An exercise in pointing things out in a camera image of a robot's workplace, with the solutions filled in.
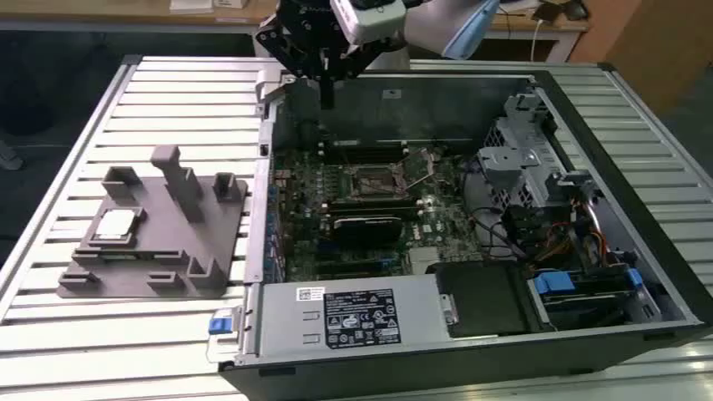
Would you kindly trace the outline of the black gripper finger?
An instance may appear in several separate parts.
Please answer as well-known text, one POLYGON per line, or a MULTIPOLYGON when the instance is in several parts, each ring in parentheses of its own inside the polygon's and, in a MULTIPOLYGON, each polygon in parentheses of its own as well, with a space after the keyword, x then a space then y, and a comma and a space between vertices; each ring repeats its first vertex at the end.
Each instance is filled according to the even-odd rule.
POLYGON ((324 48, 300 50, 290 38, 290 32, 274 14, 262 24, 255 34, 259 44, 298 77, 307 78, 318 87, 322 109, 328 109, 328 70, 324 67, 324 48))
POLYGON ((331 48, 328 51, 328 109, 336 105, 336 83, 355 79, 384 52, 384 40, 358 46, 331 48))

